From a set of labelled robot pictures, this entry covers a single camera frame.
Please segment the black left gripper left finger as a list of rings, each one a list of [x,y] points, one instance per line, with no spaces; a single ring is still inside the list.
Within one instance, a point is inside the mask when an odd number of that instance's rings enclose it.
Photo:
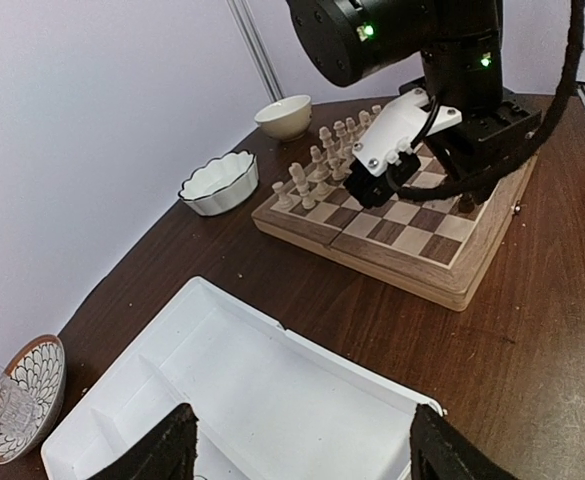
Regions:
[[[190,404],[178,404],[125,454],[91,479],[192,480],[197,422]]]

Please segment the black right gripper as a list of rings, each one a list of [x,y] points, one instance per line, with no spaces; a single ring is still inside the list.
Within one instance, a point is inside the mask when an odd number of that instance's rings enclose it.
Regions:
[[[443,167],[446,177],[441,184],[448,186],[511,156],[540,124],[540,109],[504,89],[496,109],[469,113],[458,125],[427,136],[423,143]]]

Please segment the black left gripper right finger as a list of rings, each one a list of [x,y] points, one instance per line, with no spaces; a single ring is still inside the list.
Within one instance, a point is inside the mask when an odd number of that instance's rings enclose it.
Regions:
[[[516,480],[431,406],[418,404],[410,427],[412,479]]]

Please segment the dark bishop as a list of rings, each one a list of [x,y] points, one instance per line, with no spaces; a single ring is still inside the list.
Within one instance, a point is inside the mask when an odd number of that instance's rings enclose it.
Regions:
[[[463,194],[459,198],[458,210],[463,214],[470,214],[474,211],[474,209],[475,203],[473,201],[472,196],[469,194]]]

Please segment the white plastic compartment tray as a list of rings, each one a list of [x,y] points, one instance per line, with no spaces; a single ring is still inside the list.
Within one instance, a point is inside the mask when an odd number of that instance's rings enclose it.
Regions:
[[[47,476],[91,477],[181,403],[200,479],[406,479],[430,398],[195,277],[44,441]]]

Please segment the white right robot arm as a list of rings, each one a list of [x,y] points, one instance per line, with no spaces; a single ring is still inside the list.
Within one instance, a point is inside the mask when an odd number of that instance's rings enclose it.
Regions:
[[[539,127],[502,78],[500,1],[291,1],[295,33],[331,83],[350,86],[413,54],[424,75],[401,86],[421,95],[413,133],[392,127],[385,152],[354,147],[346,190],[365,208],[380,207],[417,171],[424,143],[449,183],[495,166]]]

